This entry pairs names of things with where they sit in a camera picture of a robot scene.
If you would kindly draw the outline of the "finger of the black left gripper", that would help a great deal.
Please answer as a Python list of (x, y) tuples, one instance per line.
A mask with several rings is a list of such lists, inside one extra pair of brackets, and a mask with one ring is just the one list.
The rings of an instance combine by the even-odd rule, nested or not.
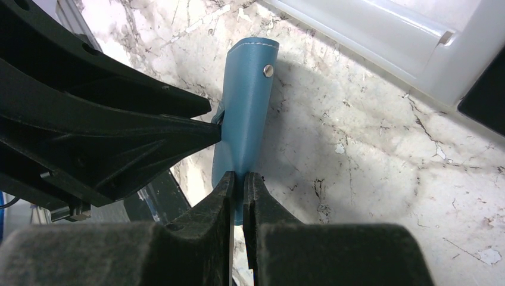
[(33, 1), (1, 1), (1, 58), (46, 86), (107, 107), (186, 118), (211, 111), (207, 99), (94, 49)]
[(105, 107), (1, 62), (1, 190), (40, 206), (110, 204), (219, 141), (214, 124)]

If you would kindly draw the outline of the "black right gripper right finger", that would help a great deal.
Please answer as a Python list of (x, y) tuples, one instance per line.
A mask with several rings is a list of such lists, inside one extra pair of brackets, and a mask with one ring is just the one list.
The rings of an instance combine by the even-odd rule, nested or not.
[(255, 285), (432, 285), (422, 251), (388, 223), (306, 224), (267, 190), (244, 180), (243, 230)]

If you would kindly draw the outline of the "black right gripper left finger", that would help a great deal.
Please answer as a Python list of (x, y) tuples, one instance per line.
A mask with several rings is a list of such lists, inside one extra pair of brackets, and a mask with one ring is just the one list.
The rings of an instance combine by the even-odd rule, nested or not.
[(235, 174), (155, 222), (37, 225), (1, 246), (2, 285), (232, 285)]

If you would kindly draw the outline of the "blue leather card holder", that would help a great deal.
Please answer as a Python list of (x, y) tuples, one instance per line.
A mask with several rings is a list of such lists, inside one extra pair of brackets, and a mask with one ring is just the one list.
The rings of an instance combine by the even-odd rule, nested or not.
[(258, 161), (273, 86), (279, 43), (250, 37), (227, 52), (222, 99), (212, 123), (220, 125), (221, 140), (214, 147), (212, 185), (225, 172), (236, 176), (234, 224), (243, 224), (244, 180)]

